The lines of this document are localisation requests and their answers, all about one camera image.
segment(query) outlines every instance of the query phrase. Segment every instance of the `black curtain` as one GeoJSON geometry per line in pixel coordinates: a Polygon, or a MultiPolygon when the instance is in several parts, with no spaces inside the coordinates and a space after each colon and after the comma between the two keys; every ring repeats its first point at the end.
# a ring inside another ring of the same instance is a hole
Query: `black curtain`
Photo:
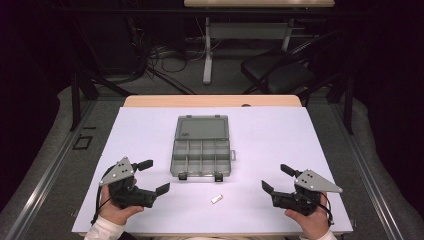
{"type": "Polygon", "coordinates": [[[424,15],[419,1],[384,1],[377,41],[356,76],[377,153],[408,202],[424,217],[424,15]]]}
{"type": "Polygon", "coordinates": [[[49,133],[57,94],[70,84],[69,64],[37,1],[0,6],[0,210],[9,201],[49,133]]]}

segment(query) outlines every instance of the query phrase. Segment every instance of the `table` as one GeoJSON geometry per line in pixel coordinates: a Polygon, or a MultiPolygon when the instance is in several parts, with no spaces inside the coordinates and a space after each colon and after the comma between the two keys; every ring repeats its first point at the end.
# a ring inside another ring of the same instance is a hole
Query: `table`
{"type": "MultiPolygon", "coordinates": [[[[294,179],[279,168],[285,163],[301,171],[311,168],[334,181],[309,115],[296,96],[131,96],[118,113],[73,232],[83,235],[89,230],[101,176],[124,156],[132,163],[154,160],[152,168],[135,174],[140,188],[154,190],[171,183],[153,208],[128,221],[126,231],[139,236],[297,235],[300,227],[284,216],[283,209],[272,206],[261,180],[277,191],[293,192],[294,179]],[[251,107],[240,107],[245,104],[251,107]],[[208,177],[172,177],[178,116],[215,114],[228,116],[231,148],[237,155],[231,175],[222,183],[208,177]],[[223,199],[212,204],[219,194],[223,199]]],[[[340,195],[328,197],[336,223],[333,232],[351,232],[340,195]]]]}
{"type": "MultiPolygon", "coordinates": [[[[184,0],[184,5],[194,8],[328,8],[334,6],[334,0],[184,0]]],[[[292,25],[293,20],[287,23],[211,23],[206,17],[203,84],[210,84],[212,78],[211,38],[284,39],[282,49],[287,50],[292,25]]]]}

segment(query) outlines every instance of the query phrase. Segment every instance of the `plastic organizer box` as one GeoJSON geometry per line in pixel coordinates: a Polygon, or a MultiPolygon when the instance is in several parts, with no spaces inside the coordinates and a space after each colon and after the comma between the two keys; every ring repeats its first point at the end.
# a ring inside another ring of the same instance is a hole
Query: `plastic organizer box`
{"type": "Polygon", "coordinates": [[[172,151],[171,173],[187,177],[215,177],[222,182],[231,173],[232,154],[228,117],[180,116],[172,151]]]}

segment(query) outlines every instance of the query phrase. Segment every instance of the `white table surface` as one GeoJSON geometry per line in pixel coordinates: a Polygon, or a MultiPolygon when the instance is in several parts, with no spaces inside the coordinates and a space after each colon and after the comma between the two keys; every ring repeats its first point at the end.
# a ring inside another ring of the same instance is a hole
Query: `white table surface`
{"type": "MultiPolygon", "coordinates": [[[[131,163],[153,159],[152,168],[137,171],[137,186],[154,191],[170,182],[170,191],[129,219],[126,231],[144,236],[289,235],[300,227],[274,208],[261,180],[275,191],[294,191],[294,178],[280,170],[312,169],[334,182],[310,117],[302,107],[121,108],[99,160],[72,232],[84,234],[94,214],[99,181],[124,156],[131,163]],[[224,182],[212,177],[179,181],[170,173],[178,116],[227,115],[231,149],[236,151],[232,172],[224,182]],[[211,199],[222,194],[216,204],[211,199]]],[[[329,193],[334,233],[352,227],[340,195],[329,193]]]]}

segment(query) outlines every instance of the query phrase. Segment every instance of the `white eraser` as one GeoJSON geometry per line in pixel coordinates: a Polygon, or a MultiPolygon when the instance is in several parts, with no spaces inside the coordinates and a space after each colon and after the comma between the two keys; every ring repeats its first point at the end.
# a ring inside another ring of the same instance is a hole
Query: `white eraser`
{"type": "Polygon", "coordinates": [[[213,204],[215,204],[215,203],[219,202],[222,198],[223,198],[223,196],[220,194],[220,195],[212,198],[211,201],[212,201],[213,204]]]}

